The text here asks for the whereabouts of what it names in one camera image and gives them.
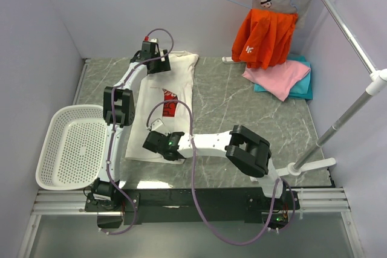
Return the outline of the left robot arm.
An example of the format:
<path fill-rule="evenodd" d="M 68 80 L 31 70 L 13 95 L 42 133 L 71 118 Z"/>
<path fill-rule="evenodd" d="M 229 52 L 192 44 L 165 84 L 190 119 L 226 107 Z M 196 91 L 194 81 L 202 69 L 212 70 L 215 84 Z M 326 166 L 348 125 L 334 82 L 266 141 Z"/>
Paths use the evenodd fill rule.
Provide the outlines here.
<path fill-rule="evenodd" d="M 168 50 L 159 49 L 157 39 L 146 37 L 130 60 L 129 68 L 114 85 L 103 92 L 103 119 L 106 123 L 105 152 L 101 169 L 91 186 L 87 202 L 100 203 L 108 211 L 117 209 L 121 196 L 117 193 L 120 180 L 120 160 L 125 138 L 130 134 L 135 118 L 134 93 L 148 74 L 171 69 Z"/>

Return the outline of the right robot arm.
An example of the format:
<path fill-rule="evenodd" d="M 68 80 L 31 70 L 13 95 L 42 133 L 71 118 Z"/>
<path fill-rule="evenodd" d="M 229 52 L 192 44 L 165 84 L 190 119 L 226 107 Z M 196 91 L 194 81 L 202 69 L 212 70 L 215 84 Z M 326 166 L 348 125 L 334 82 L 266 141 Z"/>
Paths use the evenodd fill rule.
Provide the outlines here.
<path fill-rule="evenodd" d="M 194 156 L 227 158 L 240 172 L 258 180 L 266 204 L 279 209 L 287 201 L 283 183 L 273 165 L 270 143 L 242 125 L 217 134 L 152 130 L 143 148 L 159 153 L 168 161 L 185 160 Z"/>

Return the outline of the white t-shirt with red print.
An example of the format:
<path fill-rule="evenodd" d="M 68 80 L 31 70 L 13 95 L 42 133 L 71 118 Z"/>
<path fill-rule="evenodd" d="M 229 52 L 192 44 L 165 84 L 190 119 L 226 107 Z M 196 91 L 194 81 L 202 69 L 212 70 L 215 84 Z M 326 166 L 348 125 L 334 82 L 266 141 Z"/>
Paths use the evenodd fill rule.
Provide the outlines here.
<path fill-rule="evenodd" d="M 188 132 L 189 113 L 184 105 L 174 103 L 180 100 L 192 108 L 194 70 L 199 55 L 188 51 L 177 51 L 169 55 L 171 69 L 166 72 L 149 74 L 142 81 L 136 104 L 135 119 L 129 134 L 125 158 L 134 161 L 153 163 L 181 164 L 182 161 L 168 161 L 160 154 L 143 148 L 149 131 L 146 120 L 151 110 L 160 102 L 152 113 L 151 121 L 161 119 L 170 132 Z"/>

